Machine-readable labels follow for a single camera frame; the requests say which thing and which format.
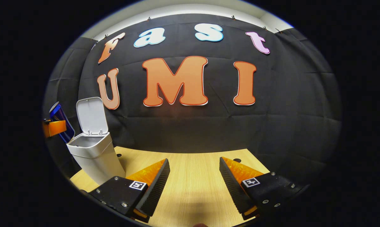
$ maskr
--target pink letter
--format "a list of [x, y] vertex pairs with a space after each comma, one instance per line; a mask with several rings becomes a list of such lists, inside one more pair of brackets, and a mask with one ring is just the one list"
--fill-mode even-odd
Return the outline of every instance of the pink letter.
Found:
[[252, 38], [253, 45], [255, 45], [256, 49], [267, 55], [270, 53], [270, 50], [263, 46], [262, 41], [265, 42], [265, 40], [256, 32], [246, 32], [246, 35]]

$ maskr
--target orange letter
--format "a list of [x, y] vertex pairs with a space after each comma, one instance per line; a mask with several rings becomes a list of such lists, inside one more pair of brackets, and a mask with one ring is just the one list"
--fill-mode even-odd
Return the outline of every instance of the orange letter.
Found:
[[100, 64], [102, 61], [106, 60], [110, 56], [110, 50], [113, 50], [114, 47], [117, 46], [118, 40], [122, 39], [125, 35], [125, 32], [121, 33], [120, 35], [114, 37], [113, 39], [109, 40], [104, 47], [102, 56], [100, 57], [98, 63]]
[[184, 85], [183, 96], [179, 99], [182, 105], [206, 105], [208, 98], [204, 95], [203, 73], [207, 63], [205, 57], [188, 56], [182, 61], [176, 74], [173, 74], [162, 58], [145, 61], [142, 63], [147, 76], [147, 95], [144, 105], [162, 105], [163, 99], [158, 94], [158, 86], [167, 102], [172, 105], [182, 85]]
[[118, 74], [117, 68], [112, 69], [107, 73], [107, 76], [110, 78], [110, 85], [112, 87], [112, 92], [113, 92], [112, 100], [110, 100], [106, 94], [106, 85], [104, 83], [104, 81], [106, 80], [106, 75], [103, 74], [98, 77], [100, 97], [102, 98], [104, 106], [108, 109], [117, 109], [117, 107], [120, 105], [120, 95], [118, 94], [117, 77], [116, 77], [117, 74]]
[[239, 84], [238, 94], [234, 98], [236, 105], [253, 105], [256, 101], [253, 96], [253, 73], [256, 72], [256, 66], [244, 61], [234, 62], [238, 70]]

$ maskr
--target trash can lid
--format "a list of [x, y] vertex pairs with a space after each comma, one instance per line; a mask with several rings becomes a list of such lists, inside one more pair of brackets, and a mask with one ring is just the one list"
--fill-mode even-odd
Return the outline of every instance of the trash can lid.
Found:
[[106, 134], [108, 126], [103, 101], [99, 97], [81, 99], [76, 102], [76, 114], [80, 128], [85, 134]]

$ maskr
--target white trash can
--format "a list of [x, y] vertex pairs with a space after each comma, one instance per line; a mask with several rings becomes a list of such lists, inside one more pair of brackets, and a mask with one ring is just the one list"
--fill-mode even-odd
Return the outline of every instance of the white trash can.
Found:
[[125, 177], [108, 132], [102, 99], [77, 101], [76, 113], [83, 133], [66, 144], [76, 162], [99, 185], [113, 176]]

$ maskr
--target letter m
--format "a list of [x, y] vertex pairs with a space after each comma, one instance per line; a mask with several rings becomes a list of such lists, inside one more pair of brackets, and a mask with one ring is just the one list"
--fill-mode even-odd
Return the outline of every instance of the letter m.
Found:
[[183, 96], [179, 99], [182, 105], [206, 105], [208, 98], [204, 95], [203, 73], [207, 63], [205, 57], [188, 56], [182, 61], [176, 74], [173, 74], [162, 58], [145, 61], [142, 63], [147, 73], [147, 95], [144, 105], [162, 105], [163, 99], [158, 94], [158, 87], [161, 88], [167, 102], [172, 105], [182, 86]]

